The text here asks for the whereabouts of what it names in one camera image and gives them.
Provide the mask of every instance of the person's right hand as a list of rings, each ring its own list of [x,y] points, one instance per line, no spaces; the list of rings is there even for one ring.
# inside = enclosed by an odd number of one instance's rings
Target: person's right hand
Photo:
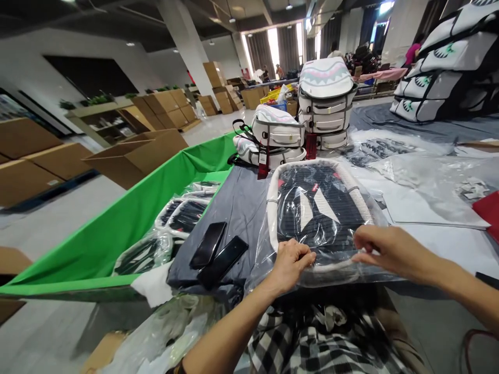
[[[366,250],[355,254],[353,262],[380,266],[417,283],[435,284],[446,266],[446,260],[399,227],[363,225],[355,231],[353,242],[357,249]]]

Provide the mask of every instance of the curtain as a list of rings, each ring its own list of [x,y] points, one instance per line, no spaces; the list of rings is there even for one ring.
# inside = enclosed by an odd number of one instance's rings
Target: curtain
[[[359,45],[371,41],[374,22],[378,17],[379,7],[364,8],[364,16],[362,17],[362,26],[360,27],[360,42]]]
[[[277,41],[279,43],[279,63],[284,74],[289,70],[298,69],[300,60],[298,57],[296,25],[293,25],[290,29],[287,26],[278,28]]]
[[[331,53],[331,43],[338,42],[342,30],[342,15],[337,13],[329,19],[321,31],[321,58],[326,58]]]
[[[307,61],[312,61],[316,56],[316,38],[307,38]]]
[[[421,18],[421,22],[419,23],[419,28],[417,29],[416,35],[414,35],[415,39],[420,34],[428,36],[428,34],[433,31],[440,20],[446,3],[446,0],[430,0],[428,2],[425,12],[423,13],[423,18]]]
[[[275,79],[275,67],[272,67],[272,56],[270,54],[269,37],[267,31],[254,33],[252,37],[248,37],[249,56],[253,69],[264,69],[267,65],[269,78]]]

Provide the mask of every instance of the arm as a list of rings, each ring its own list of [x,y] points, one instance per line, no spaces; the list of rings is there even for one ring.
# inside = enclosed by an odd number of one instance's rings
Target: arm
[[[316,254],[308,246],[294,239],[279,243],[273,270],[189,351],[183,359],[186,373],[234,372],[265,310],[279,295],[293,288],[301,272],[315,259]]]
[[[355,232],[355,246],[366,253],[354,262],[380,266],[416,283],[435,286],[461,303],[499,338],[499,291],[476,279],[456,263],[430,252],[398,227],[361,226]]]

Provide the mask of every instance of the person's left hand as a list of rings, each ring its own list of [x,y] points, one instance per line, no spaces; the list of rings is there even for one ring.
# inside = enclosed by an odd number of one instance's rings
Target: person's left hand
[[[274,292],[275,297],[288,292],[298,282],[302,271],[315,260],[316,253],[310,251],[309,246],[294,239],[280,242],[274,268],[263,284]]]

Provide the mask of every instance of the pink top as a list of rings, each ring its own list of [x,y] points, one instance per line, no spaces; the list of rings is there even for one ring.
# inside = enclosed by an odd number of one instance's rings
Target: pink top
[[[405,64],[410,65],[414,62],[414,59],[416,58],[416,51],[418,49],[421,49],[421,44],[419,43],[414,43],[411,48],[407,51],[405,54]]]

